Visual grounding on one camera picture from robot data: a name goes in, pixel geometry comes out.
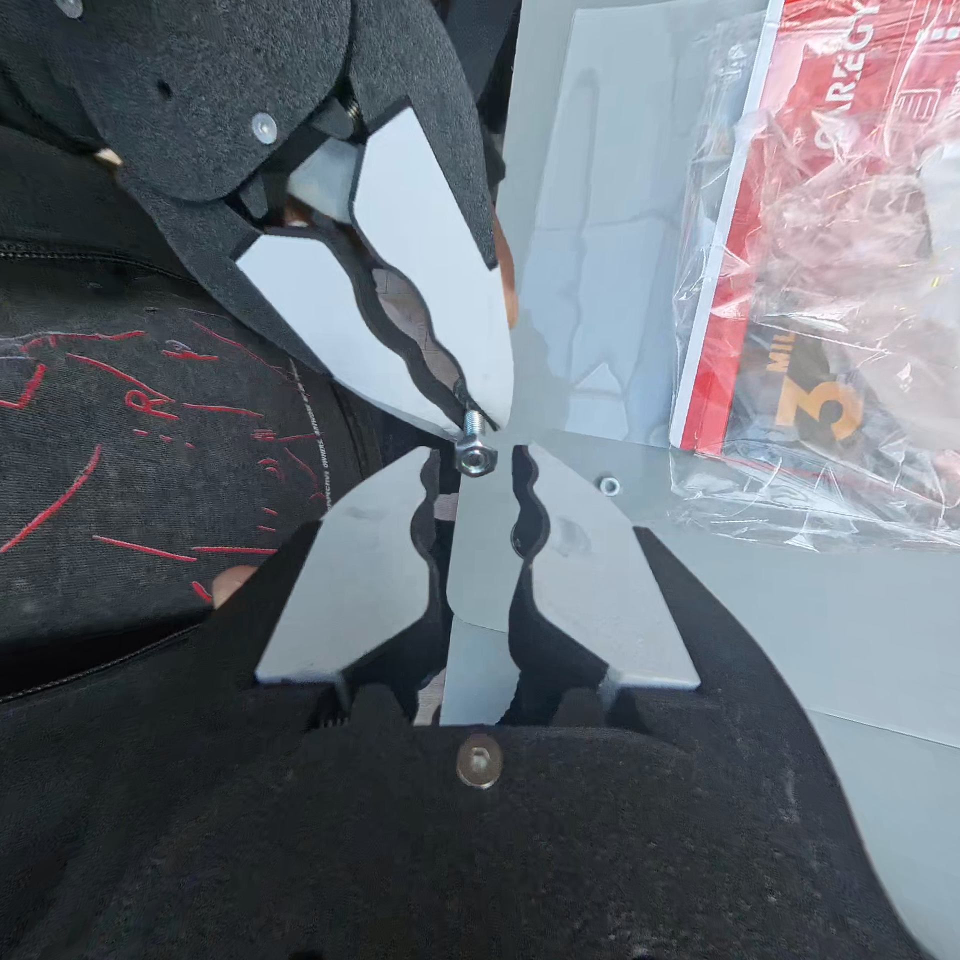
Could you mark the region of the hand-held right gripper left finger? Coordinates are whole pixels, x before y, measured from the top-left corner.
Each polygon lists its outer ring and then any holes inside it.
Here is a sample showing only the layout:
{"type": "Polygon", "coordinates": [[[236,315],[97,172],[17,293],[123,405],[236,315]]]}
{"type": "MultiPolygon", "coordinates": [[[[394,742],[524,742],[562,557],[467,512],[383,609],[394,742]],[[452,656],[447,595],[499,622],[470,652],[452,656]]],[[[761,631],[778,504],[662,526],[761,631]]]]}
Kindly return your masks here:
{"type": "Polygon", "coordinates": [[[323,518],[255,669],[261,685],[330,684],[352,709],[366,685],[413,719],[443,667],[436,538],[440,452],[416,448],[323,518]]]}

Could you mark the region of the grey desk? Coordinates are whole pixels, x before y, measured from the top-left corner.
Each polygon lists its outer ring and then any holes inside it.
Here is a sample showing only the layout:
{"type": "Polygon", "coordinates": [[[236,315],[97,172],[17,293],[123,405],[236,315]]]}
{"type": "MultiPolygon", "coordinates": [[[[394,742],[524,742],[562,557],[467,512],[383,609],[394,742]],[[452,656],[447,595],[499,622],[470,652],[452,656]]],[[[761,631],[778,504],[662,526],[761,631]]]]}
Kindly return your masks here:
{"type": "Polygon", "coordinates": [[[539,444],[648,527],[798,697],[906,927],[958,958],[958,552],[731,538],[680,519],[670,484],[672,298],[708,34],[767,2],[523,2],[497,213],[515,261],[509,427],[465,481],[441,724],[495,718],[521,558],[516,444],[539,444]]]}

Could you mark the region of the person's left hand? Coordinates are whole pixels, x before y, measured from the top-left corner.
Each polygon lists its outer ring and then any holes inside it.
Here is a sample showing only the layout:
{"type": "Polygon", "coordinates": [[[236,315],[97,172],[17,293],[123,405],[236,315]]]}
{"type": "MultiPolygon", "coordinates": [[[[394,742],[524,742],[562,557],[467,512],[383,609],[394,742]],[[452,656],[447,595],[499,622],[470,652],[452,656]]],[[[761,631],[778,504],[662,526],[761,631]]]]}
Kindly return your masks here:
{"type": "Polygon", "coordinates": [[[497,210],[493,208],[491,213],[494,245],[502,282],[507,324],[509,329],[512,330],[515,327],[520,314],[520,303],[516,286],[515,262],[511,248],[499,221],[497,210]]]}

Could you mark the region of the clear plastic bag red insert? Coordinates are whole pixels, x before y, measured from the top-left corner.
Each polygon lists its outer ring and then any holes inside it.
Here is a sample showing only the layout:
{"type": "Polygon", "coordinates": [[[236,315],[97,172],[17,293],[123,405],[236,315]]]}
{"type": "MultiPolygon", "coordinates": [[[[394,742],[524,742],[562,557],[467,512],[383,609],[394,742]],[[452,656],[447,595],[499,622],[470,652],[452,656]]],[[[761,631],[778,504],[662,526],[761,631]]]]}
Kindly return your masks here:
{"type": "Polygon", "coordinates": [[[958,2],[707,35],[674,291],[686,522],[958,551],[958,2]]]}

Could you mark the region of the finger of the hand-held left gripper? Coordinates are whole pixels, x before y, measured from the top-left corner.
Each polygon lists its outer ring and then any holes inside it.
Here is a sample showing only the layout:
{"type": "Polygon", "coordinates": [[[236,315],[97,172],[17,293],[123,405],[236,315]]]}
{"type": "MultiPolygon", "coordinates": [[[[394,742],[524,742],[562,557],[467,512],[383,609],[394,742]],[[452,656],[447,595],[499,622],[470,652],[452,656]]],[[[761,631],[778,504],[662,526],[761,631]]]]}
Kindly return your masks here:
{"type": "Polygon", "coordinates": [[[368,136],[351,212],[367,246],[419,295],[469,398],[506,427],[514,357],[501,271],[485,261],[412,106],[368,136]]]}
{"type": "Polygon", "coordinates": [[[384,310],[370,272],[320,235],[261,234],[235,264],[332,378],[360,399],[438,437],[461,432],[434,397],[416,341],[384,310]]]}

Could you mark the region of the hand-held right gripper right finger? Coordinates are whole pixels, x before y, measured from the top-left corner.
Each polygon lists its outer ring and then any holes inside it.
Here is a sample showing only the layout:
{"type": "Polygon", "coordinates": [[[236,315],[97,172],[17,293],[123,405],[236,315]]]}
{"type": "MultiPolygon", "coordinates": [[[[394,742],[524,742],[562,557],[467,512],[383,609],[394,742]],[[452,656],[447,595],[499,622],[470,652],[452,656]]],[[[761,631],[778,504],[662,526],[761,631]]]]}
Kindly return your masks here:
{"type": "Polygon", "coordinates": [[[701,677],[614,499],[542,446],[516,445],[511,538],[521,567],[508,641],[513,726],[545,726],[573,690],[608,713],[624,691],[691,692],[701,677]]]}

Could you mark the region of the person's black printed shirt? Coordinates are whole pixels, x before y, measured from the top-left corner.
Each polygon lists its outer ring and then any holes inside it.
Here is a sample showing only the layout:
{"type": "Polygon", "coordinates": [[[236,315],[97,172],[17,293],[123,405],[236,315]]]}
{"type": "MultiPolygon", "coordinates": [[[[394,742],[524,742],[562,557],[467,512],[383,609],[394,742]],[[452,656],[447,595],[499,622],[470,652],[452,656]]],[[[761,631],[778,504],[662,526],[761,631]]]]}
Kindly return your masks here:
{"type": "Polygon", "coordinates": [[[1,687],[202,621],[223,571],[440,442],[210,297],[91,153],[2,126],[1,687]]]}

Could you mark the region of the person's right hand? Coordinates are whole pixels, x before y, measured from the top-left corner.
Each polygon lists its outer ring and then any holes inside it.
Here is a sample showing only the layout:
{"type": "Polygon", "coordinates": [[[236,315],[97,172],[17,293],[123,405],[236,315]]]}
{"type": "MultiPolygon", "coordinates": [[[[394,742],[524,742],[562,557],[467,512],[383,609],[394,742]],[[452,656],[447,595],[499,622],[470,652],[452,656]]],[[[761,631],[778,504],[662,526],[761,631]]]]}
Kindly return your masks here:
{"type": "Polygon", "coordinates": [[[218,574],[211,583],[211,602],[214,610],[219,610],[240,590],[258,568],[251,565],[236,565],[218,574]]]}

